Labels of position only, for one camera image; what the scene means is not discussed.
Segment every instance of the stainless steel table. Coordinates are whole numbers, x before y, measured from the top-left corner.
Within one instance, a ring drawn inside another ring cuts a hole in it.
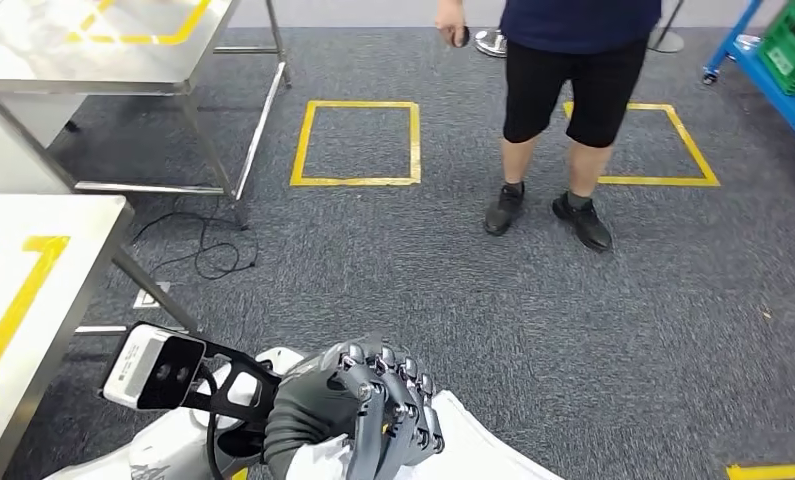
[[[0,195],[0,478],[110,261],[197,329],[120,249],[131,218],[121,196]]]
[[[0,92],[176,96],[217,186],[76,181],[11,112],[0,116],[76,190],[225,195],[238,205],[281,83],[290,86],[272,0],[275,45],[216,47],[240,0],[0,0]],[[211,53],[275,54],[277,66],[238,181],[232,183],[190,97]],[[243,215],[236,215],[244,224]]]

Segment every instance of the person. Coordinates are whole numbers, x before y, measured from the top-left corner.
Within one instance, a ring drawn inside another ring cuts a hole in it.
[[[638,81],[661,0],[507,0],[506,120],[501,153],[505,183],[485,215],[485,229],[504,234],[520,216],[524,176],[538,135],[547,128],[559,92],[570,80],[570,183],[552,202],[589,248],[605,251],[612,236],[591,196]],[[465,41],[462,0],[438,0],[436,27],[452,45]]]

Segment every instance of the black cable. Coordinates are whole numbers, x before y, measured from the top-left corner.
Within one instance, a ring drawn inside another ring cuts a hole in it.
[[[158,271],[158,269],[160,269],[162,267],[165,267],[165,266],[173,264],[173,263],[178,263],[178,262],[181,262],[183,260],[188,260],[189,258],[193,258],[194,259],[194,270],[197,272],[197,275],[199,275],[201,278],[203,278],[205,280],[210,280],[210,281],[220,280],[221,278],[223,278],[223,277],[225,277],[227,275],[230,275],[232,273],[243,272],[244,270],[249,270],[249,269],[254,268],[256,266],[256,260],[258,259],[258,254],[259,254],[258,253],[259,252],[258,242],[256,242],[255,247],[254,247],[255,252],[253,254],[252,261],[250,263],[248,263],[248,264],[245,264],[245,265],[239,265],[239,263],[241,262],[241,252],[240,252],[240,250],[238,250],[238,247],[236,247],[232,243],[230,243],[230,242],[219,242],[219,243],[215,243],[215,244],[208,245],[208,246],[206,245],[206,233],[208,232],[209,225],[211,225],[212,223],[222,224],[222,225],[229,225],[229,226],[241,229],[241,226],[238,225],[235,222],[232,222],[232,221],[229,221],[229,220],[224,220],[222,218],[215,218],[215,215],[217,214],[217,210],[220,208],[220,197],[215,197],[214,209],[212,210],[212,213],[208,217],[205,217],[203,215],[199,215],[199,214],[196,214],[196,213],[192,213],[192,212],[177,211],[176,210],[176,202],[178,200],[179,200],[178,198],[177,198],[177,200],[174,200],[174,202],[173,202],[173,211],[172,212],[166,213],[166,214],[164,214],[164,215],[162,215],[162,216],[150,221],[146,225],[144,225],[144,227],[141,228],[141,230],[139,230],[138,233],[132,238],[132,242],[131,243],[134,244],[135,242],[137,242],[138,239],[140,239],[141,236],[144,234],[144,232],[146,232],[150,227],[152,227],[154,225],[158,225],[159,223],[161,223],[161,222],[163,222],[163,221],[165,221],[165,220],[167,220],[169,218],[184,217],[184,218],[189,218],[189,219],[192,219],[192,220],[197,220],[197,221],[202,223],[202,227],[200,228],[199,246],[197,247],[197,251],[195,251],[193,253],[190,253],[188,255],[183,255],[181,257],[172,258],[170,260],[165,260],[164,262],[156,265],[155,267],[153,267],[152,270],[150,270],[150,276],[154,276],[156,271]],[[200,257],[202,255],[212,251],[212,250],[216,250],[216,249],[219,249],[219,248],[230,249],[232,251],[233,255],[235,256],[235,262],[232,264],[231,267],[223,267],[223,266],[218,266],[218,265],[214,265],[214,264],[209,263],[209,267],[210,268],[212,268],[216,272],[220,272],[220,273],[215,273],[215,274],[206,273],[205,270],[203,270],[203,267],[200,266]]]
[[[217,381],[214,375],[208,371],[205,365],[200,365],[200,376],[205,378],[209,384],[209,392],[214,395],[217,392]],[[214,436],[217,431],[217,414],[209,412],[209,424],[206,427],[206,454],[209,460],[209,470],[214,480],[224,480],[220,468],[217,466],[217,455],[214,451]]]

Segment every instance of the white label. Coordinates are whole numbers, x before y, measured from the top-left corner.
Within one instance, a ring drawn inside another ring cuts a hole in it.
[[[777,67],[777,70],[780,71],[784,76],[788,76],[794,70],[794,65],[792,62],[783,55],[783,51],[780,50],[780,47],[774,47],[771,50],[768,50],[768,58],[774,62],[774,66]]]

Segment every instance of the robotic finger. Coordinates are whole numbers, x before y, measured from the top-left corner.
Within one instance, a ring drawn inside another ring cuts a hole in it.
[[[421,404],[417,403],[406,382],[397,372],[397,358],[386,346],[374,358],[374,371],[388,389],[386,415],[383,423],[384,448],[375,480],[391,480],[412,454],[412,438],[420,415]]]
[[[423,397],[423,409],[426,414],[427,423],[432,433],[432,450],[434,453],[444,451],[444,435],[441,433],[441,424],[438,422],[438,414],[432,408],[432,397],[435,395],[435,383],[432,377],[426,373],[421,374],[421,396]]]
[[[382,451],[382,419],[387,397],[385,385],[367,364],[364,349],[347,345],[339,356],[336,379],[359,401],[356,413],[356,445],[347,480],[370,480],[375,477]]]
[[[412,396],[414,405],[417,406],[418,418],[415,424],[415,434],[412,437],[412,448],[406,459],[406,465],[414,466],[429,458],[425,453],[430,449],[430,431],[423,408],[420,386],[418,385],[418,364],[411,357],[406,357],[404,363],[398,367],[400,378],[406,383],[406,388]]]

